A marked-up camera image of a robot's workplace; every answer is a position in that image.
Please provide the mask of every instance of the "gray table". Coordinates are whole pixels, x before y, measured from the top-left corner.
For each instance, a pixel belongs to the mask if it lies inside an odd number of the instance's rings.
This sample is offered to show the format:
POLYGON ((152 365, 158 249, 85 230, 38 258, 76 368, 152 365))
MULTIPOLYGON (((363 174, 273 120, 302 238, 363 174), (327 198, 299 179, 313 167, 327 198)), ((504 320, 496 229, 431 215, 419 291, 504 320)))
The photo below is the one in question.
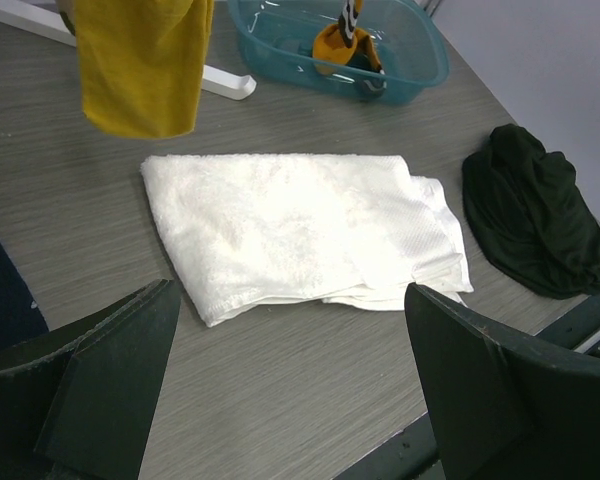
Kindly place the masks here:
MULTIPOLYGON (((207 63, 248 73, 225 5, 207 63)), ((450 49, 452 73, 411 105, 360 104, 258 79, 204 93, 195 133, 146 142, 84 119, 75 50, 0 25, 0 237, 51 327, 173 277, 139 166, 150 154, 400 154, 437 177, 462 220, 469 306, 535 333, 578 303, 539 298, 491 267, 462 215, 462 160, 509 115, 450 49)), ((142 479, 326 479, 425 411, 403 313, 306 303, 213 329, 185 302, 142 479)))

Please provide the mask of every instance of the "navy fabric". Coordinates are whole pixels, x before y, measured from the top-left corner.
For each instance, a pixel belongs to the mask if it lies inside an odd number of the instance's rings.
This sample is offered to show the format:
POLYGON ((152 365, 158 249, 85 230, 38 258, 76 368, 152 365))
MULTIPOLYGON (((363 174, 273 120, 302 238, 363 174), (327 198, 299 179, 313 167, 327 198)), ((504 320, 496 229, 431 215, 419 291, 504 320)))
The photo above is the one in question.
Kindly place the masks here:
POLYGON ((0 350, 48 331, 29 288, 0 244, 0 350))

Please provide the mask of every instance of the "blue plastic basket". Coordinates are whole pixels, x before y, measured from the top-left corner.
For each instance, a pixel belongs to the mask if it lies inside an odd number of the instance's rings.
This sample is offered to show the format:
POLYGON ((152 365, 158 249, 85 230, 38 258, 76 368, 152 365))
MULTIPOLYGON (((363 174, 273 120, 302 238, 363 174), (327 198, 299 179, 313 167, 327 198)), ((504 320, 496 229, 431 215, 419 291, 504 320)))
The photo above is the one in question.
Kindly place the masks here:
POLYGON ((358 27, 373 37, 385 75, 311 58, 313 40, 337 23, 342 0, 228 0, 246 64, 263 76, 354 98, 369 98, 362 82, 387 83, 378 101, 404 104, 449 75, 442 37, 412 0, 367 0, 358 27), (315 65, 335 71, 321 75, 315 65))

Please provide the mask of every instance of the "white towel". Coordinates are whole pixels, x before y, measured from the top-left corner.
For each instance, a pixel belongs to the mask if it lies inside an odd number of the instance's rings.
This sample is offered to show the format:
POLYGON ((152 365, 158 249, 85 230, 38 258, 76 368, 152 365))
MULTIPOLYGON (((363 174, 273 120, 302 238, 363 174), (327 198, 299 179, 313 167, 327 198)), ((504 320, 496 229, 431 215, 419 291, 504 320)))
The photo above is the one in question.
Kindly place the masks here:
POLYGON ((260 304, 321 299, 402 310, 411 282, 473 291, 437 180, 402 157, 150 157, 160 238, 208 326, 260 304))

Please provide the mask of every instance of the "ribbed white cloth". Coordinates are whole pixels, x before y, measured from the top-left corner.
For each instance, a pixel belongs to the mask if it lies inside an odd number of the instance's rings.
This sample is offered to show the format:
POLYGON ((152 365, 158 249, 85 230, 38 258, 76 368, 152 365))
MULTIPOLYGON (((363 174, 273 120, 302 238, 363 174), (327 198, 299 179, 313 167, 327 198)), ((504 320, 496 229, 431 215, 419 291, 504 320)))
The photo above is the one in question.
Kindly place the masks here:
POLYGON ((167 253, 209 326, 260 304, 321 299, 402 310, 418 282, 473 291, 437 180, 402 157, 150 157, 142 174, 167 253))

